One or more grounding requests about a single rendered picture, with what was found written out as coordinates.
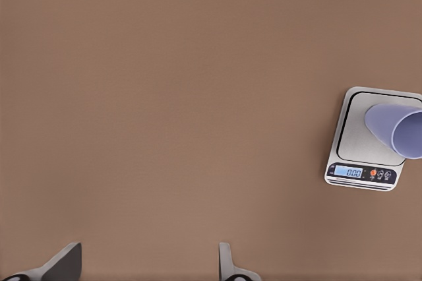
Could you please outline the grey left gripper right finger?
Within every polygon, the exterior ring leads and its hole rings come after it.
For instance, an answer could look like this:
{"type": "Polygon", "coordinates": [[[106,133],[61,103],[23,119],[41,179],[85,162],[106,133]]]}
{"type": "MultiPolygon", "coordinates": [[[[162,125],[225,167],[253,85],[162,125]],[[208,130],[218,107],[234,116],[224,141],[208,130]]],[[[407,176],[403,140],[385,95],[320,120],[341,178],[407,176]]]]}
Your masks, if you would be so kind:
{"type": "Polygon", "coordinates": [[[219,242],[219,281],[261,281],[253,271],[234,265],[229,243],[219,242]]]}

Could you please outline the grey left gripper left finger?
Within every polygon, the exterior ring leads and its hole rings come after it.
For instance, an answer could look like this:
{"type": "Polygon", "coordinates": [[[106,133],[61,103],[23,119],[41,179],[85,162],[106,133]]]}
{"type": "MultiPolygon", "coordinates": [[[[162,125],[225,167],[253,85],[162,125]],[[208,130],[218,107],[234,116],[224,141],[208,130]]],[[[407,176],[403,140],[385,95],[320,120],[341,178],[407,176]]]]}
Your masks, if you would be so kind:
{"type": "Polygon", "coordinates": [[[82,274],[82,244],[71,242],[48,262],[17,272],[2,281],[79,281],[82,274]]]}

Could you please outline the lavender plastic cup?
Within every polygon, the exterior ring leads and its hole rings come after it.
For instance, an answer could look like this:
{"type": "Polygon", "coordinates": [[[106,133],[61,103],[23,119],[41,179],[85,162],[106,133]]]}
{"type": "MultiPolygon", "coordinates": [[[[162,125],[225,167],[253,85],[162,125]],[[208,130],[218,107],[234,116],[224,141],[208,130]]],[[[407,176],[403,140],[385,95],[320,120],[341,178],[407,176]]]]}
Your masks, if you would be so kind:
{"type": "Polygon", "coordinates": [[[396,154],[406,159],[422,158],[422,108],[377,104],[366,111],[364,122],[396,154]]]}

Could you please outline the silver digital kitchen scale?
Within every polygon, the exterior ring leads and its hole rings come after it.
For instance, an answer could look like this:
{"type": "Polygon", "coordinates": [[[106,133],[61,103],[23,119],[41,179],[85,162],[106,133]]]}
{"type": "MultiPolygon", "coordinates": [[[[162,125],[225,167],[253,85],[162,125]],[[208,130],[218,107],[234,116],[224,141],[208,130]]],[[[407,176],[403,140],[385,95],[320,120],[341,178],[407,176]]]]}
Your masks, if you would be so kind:
{"type": "Polygon", "coordinates": [[[377,104],[422,108],[422,94],[353,87],[345,95],[325,181],[331,185],[391,191],[406,159],[383,145],[365,125],[366,111],[377,104]]]}

